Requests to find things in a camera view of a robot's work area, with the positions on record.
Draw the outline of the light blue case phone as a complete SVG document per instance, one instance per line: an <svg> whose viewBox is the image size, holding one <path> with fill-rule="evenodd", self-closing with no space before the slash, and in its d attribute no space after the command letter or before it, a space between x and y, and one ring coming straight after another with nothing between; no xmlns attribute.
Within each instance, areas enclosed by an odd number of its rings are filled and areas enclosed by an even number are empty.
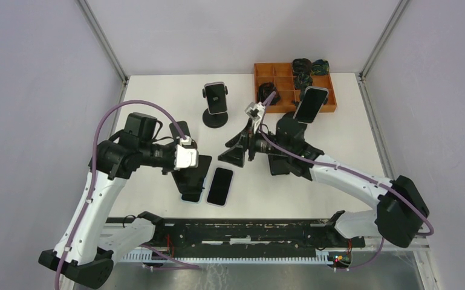
<svg viewBox="0 0 465 290"><path fill-rule="evenodd" d="M201 200L201 193L185 193L181 195L181 200L184 202L190 202L197 204Z"/></svg>

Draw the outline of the lavender case phone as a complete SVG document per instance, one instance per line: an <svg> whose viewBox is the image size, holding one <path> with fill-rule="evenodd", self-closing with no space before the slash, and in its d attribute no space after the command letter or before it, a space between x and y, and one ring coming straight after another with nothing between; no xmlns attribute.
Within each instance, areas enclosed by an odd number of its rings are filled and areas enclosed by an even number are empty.
<svg viewBox="0 0 465 290"><path fill-rule="evenodd" d="M206 202L208 204L224 207L227 202L232 179L232 170L217 167L213 174Z"/></svg>

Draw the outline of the black wedge phone stand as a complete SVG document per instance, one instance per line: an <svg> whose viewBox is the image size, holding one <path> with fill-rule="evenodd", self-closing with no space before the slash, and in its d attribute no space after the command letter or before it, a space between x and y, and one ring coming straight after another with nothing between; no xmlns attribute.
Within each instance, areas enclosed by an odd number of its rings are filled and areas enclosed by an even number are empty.
<svg viewBox="0 0 465 290"><path fill-rule="evenodd" d="M272 176L289 175L294 172L294 167L287 156L268 155L268 166Z"/></svg>

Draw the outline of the grey case phone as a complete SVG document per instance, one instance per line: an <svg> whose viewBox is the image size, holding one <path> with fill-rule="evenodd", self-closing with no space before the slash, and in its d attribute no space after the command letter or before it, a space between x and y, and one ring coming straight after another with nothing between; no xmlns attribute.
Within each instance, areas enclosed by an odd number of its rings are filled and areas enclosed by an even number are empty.
<svg viewBox="0 0 465 290"><path fill-rule="evenodd" d="M224 82L206 83L203 88L203 96L207 101L209 114L223 114L227 112L226 96L227 86Z"/></svg>

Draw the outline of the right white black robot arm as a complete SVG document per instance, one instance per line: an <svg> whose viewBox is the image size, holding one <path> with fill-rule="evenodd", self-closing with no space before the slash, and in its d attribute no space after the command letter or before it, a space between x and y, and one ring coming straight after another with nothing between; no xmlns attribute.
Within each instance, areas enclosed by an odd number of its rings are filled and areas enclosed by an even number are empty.
<svg viewBox="0 0 465 290"><path fill-rule="evenodd" d="M369 206L369 210L338 211L325 230L334 246L348 239L376 236L407 248L417 236L431 236L429 209L415 183L403 175L396 179L362 173L313 147L304 139L302 124L288 117L276 123L275 132L263 132L259 121L249 120L244 129L226 143L218 159L244 167L258 153L276 160L295 176L338 189Z"/></svg>

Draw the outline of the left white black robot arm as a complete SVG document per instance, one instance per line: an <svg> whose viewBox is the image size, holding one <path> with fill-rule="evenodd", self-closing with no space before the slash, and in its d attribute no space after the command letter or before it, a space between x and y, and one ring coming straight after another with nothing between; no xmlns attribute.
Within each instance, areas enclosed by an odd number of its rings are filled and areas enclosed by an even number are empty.
<svg viewBox="0 0 465 290"><path fill-rule="evenodd" d="M41 252L39 263L91 289L100 288L114 265L141 244L161 245L166 230L159 217L138 215L131 225L103 238L102 230L119 193L141 166L158 167L171 174L184 196L198 198L210 167L211 157L197 151L196 143L183 141L177 130L187 134L186 122L169 126L172 142L158 144L154 130L161 123L150 115L134 112L125 126L97 146L82 198L61 240L52 250Z"/></svg>

